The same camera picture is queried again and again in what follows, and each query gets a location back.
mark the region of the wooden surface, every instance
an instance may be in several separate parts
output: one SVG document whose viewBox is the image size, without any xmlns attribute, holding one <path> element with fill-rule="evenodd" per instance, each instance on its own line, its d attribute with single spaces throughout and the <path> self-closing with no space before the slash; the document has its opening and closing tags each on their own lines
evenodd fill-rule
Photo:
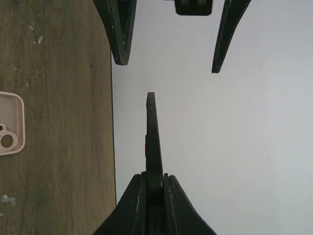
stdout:
<svg viewBox="0 0 313 235">
<path fill-rule="evenodd" d="M 111 55 L 91 0 L 0 1 L 0 90 L 26 145 L 0 157 L 0 235 L 88 235 L 115 207 Z"/>
</svg>

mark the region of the black mount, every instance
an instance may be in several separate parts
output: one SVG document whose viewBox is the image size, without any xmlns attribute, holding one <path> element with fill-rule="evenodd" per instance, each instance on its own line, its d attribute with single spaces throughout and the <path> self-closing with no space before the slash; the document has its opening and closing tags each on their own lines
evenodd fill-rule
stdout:
<svg viewBox="0 0 313 235">
<path fill-rule="evenodd" d="M 163 175 L 154 92 L 147 97 L 146 171 L 133 176 L 115 210 L 93 235 L 216 235 L 174 175 Z"/>
<path fill-rule="evenodd" d="M 213 0 L 174 0 L 176 13 L 181 16 L 208 16 Z"/>
</svg>

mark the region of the white wall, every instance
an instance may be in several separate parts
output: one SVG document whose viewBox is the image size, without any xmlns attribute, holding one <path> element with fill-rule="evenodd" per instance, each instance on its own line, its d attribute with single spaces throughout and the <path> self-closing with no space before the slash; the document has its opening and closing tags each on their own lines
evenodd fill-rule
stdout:
<svg viewBox="0 0 313 235">
<path fill-rule="evenodd" d="M 252 0 L 211 74 L 223 2 L 182 17 L 137 1 L 129 65 L 113 65 L 117 198 L 145 170 L 154 91 L 164 172 L 218 235 L 312 235 L 312 1 Z"/>
</svg>

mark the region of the white scuff mark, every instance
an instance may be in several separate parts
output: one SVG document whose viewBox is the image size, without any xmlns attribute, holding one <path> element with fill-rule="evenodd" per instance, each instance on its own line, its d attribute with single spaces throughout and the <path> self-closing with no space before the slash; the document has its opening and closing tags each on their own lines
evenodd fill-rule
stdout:
<svg viewBox="0 0 313 235">
<path fill-rule="evenodd" d="M 15 197 L 8 197 L 6 194 L 1 198 L 1 202 L 11 203 L 12 206 L 15 206 L 16 204 Z"/>
<path fill-rule="evenodd" d="M 138 202 L 137 202 L 137 206 L 136 206 L 136 212 L 138 211 L 138 207 L 139 207 L 139 203 L 140 203 L 140 199 L 139 198 L 140 198 L 140 196 L 137 197 Z M 136 213 L 135 215 L 136 215 L 135 216 L 135 221 L 136 221 L 136 219 L 138 217 L 138 213 Z"/>
<path fill-rule="evenodd" d="M 38 43 L 40 44 L 42 40 L 43 40 L 43 36 L 40 36 L 40 38 L 38 39 Z"/>
</svg>

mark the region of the pink phone case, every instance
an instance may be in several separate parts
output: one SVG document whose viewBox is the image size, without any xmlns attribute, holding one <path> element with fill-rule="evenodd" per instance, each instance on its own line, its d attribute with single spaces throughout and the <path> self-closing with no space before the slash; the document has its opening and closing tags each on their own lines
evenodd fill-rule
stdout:
<svg viewBox="0 0 313 235">
<path fill-rule="evenodd" d="M 24 145 L 24 102 L 17 94 L 0 92 L 0 156 L 18 153 Z"/>
</svg>

